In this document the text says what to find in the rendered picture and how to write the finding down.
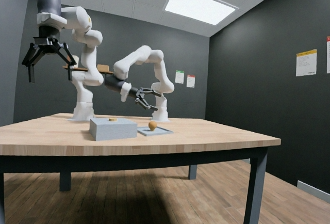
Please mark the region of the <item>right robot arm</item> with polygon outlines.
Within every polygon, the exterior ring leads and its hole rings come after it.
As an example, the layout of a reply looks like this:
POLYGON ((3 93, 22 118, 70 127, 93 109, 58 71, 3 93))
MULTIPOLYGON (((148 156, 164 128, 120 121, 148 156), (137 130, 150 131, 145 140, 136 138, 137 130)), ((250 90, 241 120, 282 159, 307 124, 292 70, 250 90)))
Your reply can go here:
POLYGON ((96 118, 92 108, 92 92, 86 88, 86 85, 98 86, 103 82, 102 75, 96 69, 96 47, 102 42, 102 34, 97 30, 91 30, 91 18, 82 7, 62 8, 61 0, 37 0, 37 7, 38 28, 51 26, 60 32, 61 29, 73 29, 73 40, 84 43, 81 64, 88 71, 72 72, 72 83, 77 89, 77 104, 71 119, 96 118))

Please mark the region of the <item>orange ball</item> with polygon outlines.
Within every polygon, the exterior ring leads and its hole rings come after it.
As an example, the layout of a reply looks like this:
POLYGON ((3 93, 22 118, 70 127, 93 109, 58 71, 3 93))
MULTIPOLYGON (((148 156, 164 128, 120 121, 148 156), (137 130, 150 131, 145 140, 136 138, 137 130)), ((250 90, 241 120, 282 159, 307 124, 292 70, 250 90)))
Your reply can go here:
POLYGON ((151 130, 154 130, 157 127, 157 123, 155 121, 150 121, 149 124, 148 124, 148 127, 151 130))

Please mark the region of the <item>light blue square block with center hole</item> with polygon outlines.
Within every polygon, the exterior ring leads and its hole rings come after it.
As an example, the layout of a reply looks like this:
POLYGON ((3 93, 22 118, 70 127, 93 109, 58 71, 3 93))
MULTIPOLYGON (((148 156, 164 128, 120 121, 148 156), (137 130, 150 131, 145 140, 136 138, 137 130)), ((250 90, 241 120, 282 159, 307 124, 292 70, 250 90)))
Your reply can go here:
POLYGON ((125 118, 90 118, 89 132, 95 141, 137 138, 138 124, 125 118))

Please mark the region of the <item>light blue rimmed tray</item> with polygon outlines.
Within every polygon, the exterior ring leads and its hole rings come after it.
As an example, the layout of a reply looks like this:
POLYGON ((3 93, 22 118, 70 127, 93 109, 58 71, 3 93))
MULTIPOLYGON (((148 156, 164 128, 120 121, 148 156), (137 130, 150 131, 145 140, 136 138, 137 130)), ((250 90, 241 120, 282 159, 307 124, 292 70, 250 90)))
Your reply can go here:
POLYGON ((148 126, 139 126, 137 132, 144 136, 156 136, 156 135, 165 135, 165 134, 174 134, 174 131, 164 129, 157 126, 154 130, 149 129, 148 126))

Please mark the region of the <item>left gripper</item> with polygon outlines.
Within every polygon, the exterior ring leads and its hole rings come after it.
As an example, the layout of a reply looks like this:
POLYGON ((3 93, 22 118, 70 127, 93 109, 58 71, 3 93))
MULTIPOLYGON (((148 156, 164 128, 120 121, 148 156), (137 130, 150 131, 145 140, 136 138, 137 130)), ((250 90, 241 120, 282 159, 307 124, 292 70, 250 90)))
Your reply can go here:
POLYGON ((158 108, 154 107, 152 105, 148 105, 148 103, 146 102, 146 100, 144 99, 144 96, 146 94, 153 94, 156 95, 158 97, 161 97, 162 94, 155 92, 153 89, 150 88, 142 88, 139 90, 136 87, 131 87, 128 96, 132 97, 132 98, 136 98, 135 102, 137 102, 139 105, 141 105, 145 110, 146 109, 152 109, 157 111, 158 108))

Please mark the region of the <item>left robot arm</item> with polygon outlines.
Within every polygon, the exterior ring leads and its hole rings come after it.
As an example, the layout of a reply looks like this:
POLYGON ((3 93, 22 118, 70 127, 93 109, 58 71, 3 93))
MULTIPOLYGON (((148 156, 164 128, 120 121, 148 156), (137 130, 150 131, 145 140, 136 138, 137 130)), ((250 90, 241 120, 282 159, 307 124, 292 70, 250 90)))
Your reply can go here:
POLYGON ((135 52, 124 59, 116 62, 113 66, 114 74, 105 78, 105 87, 121 94, 121 101, 125 102, 127 95, 131 89, 131 83, 125 83, 128 78, 129 67, 135 63, 141 65, 144 62, 155 62, 154 71, 155 77, 159 79, 159 83, 153 83, 151 89, 162 94, 161 97, 156 97, 157 111, 152 113, 151 120, 155 121, 169 121, 167 113, 167 100, 163 93, 171 93, 174 90, 174 85, 168 80, 166 69, 163 61, 163 52, 161 50, 150 51, 149 47, 142 46, 135 52))

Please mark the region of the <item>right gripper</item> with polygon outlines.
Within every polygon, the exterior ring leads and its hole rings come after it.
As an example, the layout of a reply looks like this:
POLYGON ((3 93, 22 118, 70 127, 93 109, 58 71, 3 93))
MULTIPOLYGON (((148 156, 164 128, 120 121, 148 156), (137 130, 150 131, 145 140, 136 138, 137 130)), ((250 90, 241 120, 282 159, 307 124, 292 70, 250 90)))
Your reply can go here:
POLYGON ((35 72, 34 66, 35 64, 45 55, 55 55, 58 54, 67 64, 68 64, 68 79, 72 82, 72 69, 74 69, 74 65, 77 65, 74 57, 69 51, 69 47, 66 43, 60 44, 60 31, 51 26, 40 26, 39 27, 39 37, 50 37, 54 38, 55 42, 52 42, 52 45, 35 45, 34 43, 30 43, 30 48, 22 61, 22 65, 26 66, 28 70, 29 83, 35 83, 35 72), (40 48, 37 54, 34 56, 36 49, 40 48), (69 62, 60 52, 59 50, 65 49, 69 58, 72 62, 69 62), (34 57, 33 57, 34 56, 34 57))

